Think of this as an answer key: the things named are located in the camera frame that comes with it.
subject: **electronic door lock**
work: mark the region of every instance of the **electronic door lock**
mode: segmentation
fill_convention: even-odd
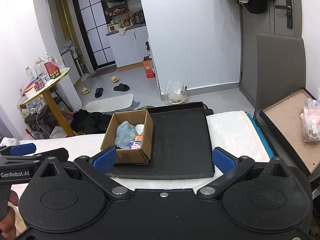
[[[293,17],[292,17],[292,2],[291,0],[285,0],[286,5],[275,5],[275,9],[287,10],[285,16],[287,17],[287,28],[293,28]]]

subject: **tiled floor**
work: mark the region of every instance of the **tiled floor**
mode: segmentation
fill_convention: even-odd
[[[110,77],[117,76],[119,82],[112,83]],[[119,83],[127,84],[130,89],[127,92],[114,91],[113,87]],[[90,93],[83,95],[80,93],[81,89],[86,87]],[[77,92],[82,100],[82,103],[94,101],[95,90],[98,87],[103,87],[103,95],[99,99],[116,97],[124,94],[133,94],[133,100],[140,102],[140,106],[164,106],[167,103],[161,101],[160,90],[157,88],[155,78],[146,78],[143,67],[133,68],[125,71],[115,71],[102,76],[88,78],[81,82],[77,88]],[[202,95],[190,96],[189,102],[203,101],[209,108],[213,109],[215,113],[227,111],[247,111],[253,115],[254,107],[241,93],[239,89],[225,90]]]

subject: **human hand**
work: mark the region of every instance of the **human hand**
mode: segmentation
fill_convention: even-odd
[[[11,190],[9,195],[9,202],[12,205],[18,206],[19,198],[17,193],[15,193],[13,190]],[[2,236],[6,240],[12,240],[16,238],[17,232],[15,227],[16,222],[16,213],[14,212],[14,209],[12,207],[8,206],[8,214],[6,217],[0,221],[0,229],[2,231]]]

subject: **red box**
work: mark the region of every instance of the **red box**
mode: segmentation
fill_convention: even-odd
[[[146,72],[147,78],[155,77],[156,74],[152,70],[150,58],[149,57],[144,57],[142,63],[143,63],[144,70]]]

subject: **kitchen cabinet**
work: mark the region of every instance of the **kitchen cabinet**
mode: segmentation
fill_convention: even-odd
[[[141,62],[134,29],[125,31],[123,35],[115,33],[108,37],[117,67]]]
[[[140,53],[141,61],[143,61],[143,57],[148,56],[146,42],[148,41],[148,30],[146,26],[135,28],[134,34],[136,36],[137,45]]]

